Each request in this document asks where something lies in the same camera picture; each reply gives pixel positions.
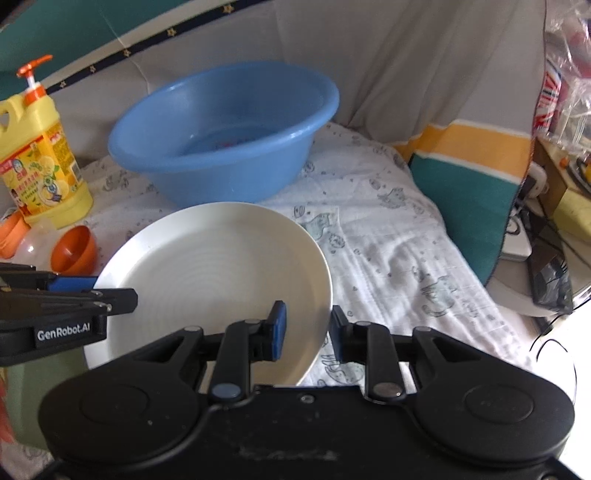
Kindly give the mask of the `clear white plastic bowl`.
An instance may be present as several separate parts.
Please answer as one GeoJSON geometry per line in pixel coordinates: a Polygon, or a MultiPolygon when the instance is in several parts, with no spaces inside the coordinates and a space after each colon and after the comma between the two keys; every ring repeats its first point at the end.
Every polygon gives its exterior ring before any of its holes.
{"type": "Polygon", "coordinates": [[[12,261],[34,266],[37,270],[51,271],[51,255],[61,238],[60,231],[49,219],[35,223],[17,247],[12,261]]]}

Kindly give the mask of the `dark orange small bowl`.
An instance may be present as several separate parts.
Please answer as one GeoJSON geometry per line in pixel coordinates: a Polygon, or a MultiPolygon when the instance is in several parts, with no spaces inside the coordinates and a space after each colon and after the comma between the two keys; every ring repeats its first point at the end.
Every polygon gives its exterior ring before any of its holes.
{"type": "Polygon", "coordinates": [[[85,225],[73,227],[62,235],[50,256],[51,270],[64,276],[89,276],[96,262],[96,241],[85,225]]]}

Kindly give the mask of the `green square plate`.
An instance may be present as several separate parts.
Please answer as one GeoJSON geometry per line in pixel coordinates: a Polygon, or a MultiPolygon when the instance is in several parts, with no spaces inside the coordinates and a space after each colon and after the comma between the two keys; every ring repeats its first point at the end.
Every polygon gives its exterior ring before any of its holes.
{"type": "Polygon", "coordinates": [[[5,368],[5,405],[17,442],[47,449],[38,424],[40,403],[55,386],[86,370],[81,348],[5,368]]]}

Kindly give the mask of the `white round plate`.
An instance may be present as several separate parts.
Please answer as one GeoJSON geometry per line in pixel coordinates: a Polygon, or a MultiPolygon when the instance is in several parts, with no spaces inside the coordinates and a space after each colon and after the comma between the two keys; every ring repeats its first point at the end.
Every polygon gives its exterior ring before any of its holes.
{"type": "Polygon", "coordinates": [[[109,319],[105,340],[84,349],[97,368],[187,326],[221,333],[287,305],[279,361],[252,368],[259,384],[297,385],[325,341],[332,278],[303,226],[248,203],[211,203],[172,213],[127,241],[98,276],[99,289],[132,288],[135,311],[109,319]]]}

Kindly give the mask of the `white cat-print cloth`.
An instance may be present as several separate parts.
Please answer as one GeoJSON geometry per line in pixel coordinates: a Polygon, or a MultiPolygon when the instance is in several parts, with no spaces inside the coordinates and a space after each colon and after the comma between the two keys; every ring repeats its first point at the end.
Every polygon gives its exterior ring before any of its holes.
{"type": "MultiPolygon", "coordinates": [[[[97,235],[98,272],[134,234],[172,212],[156,187],[110,157],[82,169],[94,207],[82,222],[97,235]]],[[[525,369],[531,360],[517,332],[446,232],[435,204],[416,186],[394,148],[334,123],[318,131],[300,176],[262,204],[300,223],[332,273],[334,302],[352,321],[401,334],[430,326],[525,369]]],[[[339,365],[329,337],[304,377],[306,386],[363,387],[363,368],[339,365]]],[[[11,438],[1,420],[1,465],[30,479],[51,460],[11,438]]]]}

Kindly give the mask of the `light orange bowl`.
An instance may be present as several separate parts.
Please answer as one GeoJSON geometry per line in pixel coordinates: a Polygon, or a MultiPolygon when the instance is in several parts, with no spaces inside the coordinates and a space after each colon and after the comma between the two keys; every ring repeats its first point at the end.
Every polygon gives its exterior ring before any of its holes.
{"type": "Polygon", "coordinates": [[[10,259],[30,230],[20,211],[15,211],[1,222],[0,255],[2,259],[10,259]]]}

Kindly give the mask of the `yellow detergent jug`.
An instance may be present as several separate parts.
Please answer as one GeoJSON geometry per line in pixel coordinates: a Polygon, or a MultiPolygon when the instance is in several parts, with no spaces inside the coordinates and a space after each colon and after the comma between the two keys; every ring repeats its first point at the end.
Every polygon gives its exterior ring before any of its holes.
{"type": "Polygon", "coordinates": [[[1,179],[29,225],[43,219],[61,229],[82,220],[93,198],[70,149],[60,114],[34,70],[50,54],[21,66],[25,90],[1,102],[1,179]]]}

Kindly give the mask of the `large blue plastic basin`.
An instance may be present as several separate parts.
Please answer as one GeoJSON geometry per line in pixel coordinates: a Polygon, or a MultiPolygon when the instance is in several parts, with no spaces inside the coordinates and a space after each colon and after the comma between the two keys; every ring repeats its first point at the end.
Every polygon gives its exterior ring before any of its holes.
{"type": "Polygon", "coordinates": [[[256,203],[293,183],[315,133],[339,108],[322,73],[279,61],[236,63],[170,83],[116,122],[108,152],[178,207],[256,203]]]}

